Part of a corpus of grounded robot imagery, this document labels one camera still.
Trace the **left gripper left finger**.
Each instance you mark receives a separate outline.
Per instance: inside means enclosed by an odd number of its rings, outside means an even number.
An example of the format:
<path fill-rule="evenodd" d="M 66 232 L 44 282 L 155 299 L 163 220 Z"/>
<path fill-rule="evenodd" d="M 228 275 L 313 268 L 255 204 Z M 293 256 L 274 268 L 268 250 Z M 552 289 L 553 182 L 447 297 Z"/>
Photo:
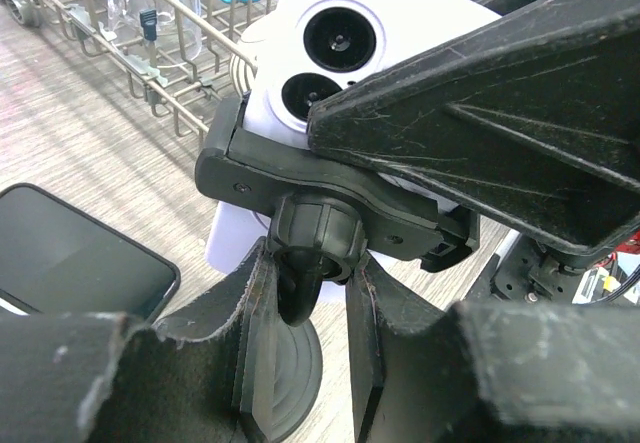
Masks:
<path fill-rule="evenodd" d="M 118 316 L 79 407 L 84 442 L 268 442 L 276 265 L 259 239 L 240 266 L 149 326 Z"/>

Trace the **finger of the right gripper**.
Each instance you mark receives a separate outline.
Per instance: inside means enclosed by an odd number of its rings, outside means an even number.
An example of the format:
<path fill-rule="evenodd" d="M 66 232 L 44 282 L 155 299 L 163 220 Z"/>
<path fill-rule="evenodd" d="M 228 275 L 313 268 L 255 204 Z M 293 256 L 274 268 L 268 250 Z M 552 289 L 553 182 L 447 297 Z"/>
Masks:
<path fill-rule="evenodd" d="M 466 0 L 498 14 L 315 106 L 311 150 L 566 254 L 639 227 L 639 0 Z"/>

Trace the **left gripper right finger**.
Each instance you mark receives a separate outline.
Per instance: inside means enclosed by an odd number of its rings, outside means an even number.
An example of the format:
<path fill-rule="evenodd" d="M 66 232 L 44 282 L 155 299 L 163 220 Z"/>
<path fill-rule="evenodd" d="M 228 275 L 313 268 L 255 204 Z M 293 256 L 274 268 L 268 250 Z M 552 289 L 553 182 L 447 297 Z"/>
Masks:
<path fill-rule="evenodd" d="M 441 310 L 365 255 L 346 284 L 354 439 L 497 442 L 463 325 L 492 297 Z"/>

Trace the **black phone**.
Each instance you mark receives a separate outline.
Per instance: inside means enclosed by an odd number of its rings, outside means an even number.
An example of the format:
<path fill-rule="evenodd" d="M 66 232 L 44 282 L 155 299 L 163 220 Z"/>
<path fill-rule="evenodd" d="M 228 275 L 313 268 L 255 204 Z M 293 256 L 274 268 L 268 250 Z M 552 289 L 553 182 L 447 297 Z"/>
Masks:
<path fill-rule="evenodd" d="M 2 313 L 124 312 L 152 321 L 180 282 L 176 264 L 43 188 L 2 190 Z"/>

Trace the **black tall pole stand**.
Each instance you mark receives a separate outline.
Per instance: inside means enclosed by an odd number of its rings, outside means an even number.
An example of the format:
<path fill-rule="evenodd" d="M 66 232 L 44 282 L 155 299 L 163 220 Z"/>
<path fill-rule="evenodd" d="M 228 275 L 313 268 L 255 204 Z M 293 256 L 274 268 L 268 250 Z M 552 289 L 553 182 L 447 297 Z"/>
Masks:
<path fill-rule="evenodd" d="M 434 201 L 375 174 L 252 133 L 242 122 L 247 106 L 238 96 L 218 105 L 195 182 L 220 206 L 237 207 L 211 236 L 214 264 L 231 272 L 263 239 L 285 322 L 309 318 L 323 282 L 346 290 L 365 255 L 415 259 L 436 273 L 477 249 L 477 213 L 440 213 Z"/>

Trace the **white case phone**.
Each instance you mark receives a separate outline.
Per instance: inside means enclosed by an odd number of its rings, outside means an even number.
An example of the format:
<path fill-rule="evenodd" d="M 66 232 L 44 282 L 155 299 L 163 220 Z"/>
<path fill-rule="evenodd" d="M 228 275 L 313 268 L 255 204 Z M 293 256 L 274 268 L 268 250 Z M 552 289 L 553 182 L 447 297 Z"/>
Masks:
<path fill-rule="evenodd" d="M 314 155 L 311 109 L 396 63 L 498 19 L 472 0 L 279 0 L 254 24 L 257 73 L 239 111 L 217 116 L 196 164 L 218 203 L 205 258 L 228 274 L 264 239 L 290 300 L 350 277 L 371 252 L 431 273 L 476 251 L 479 217 L 398 177 Z"/>

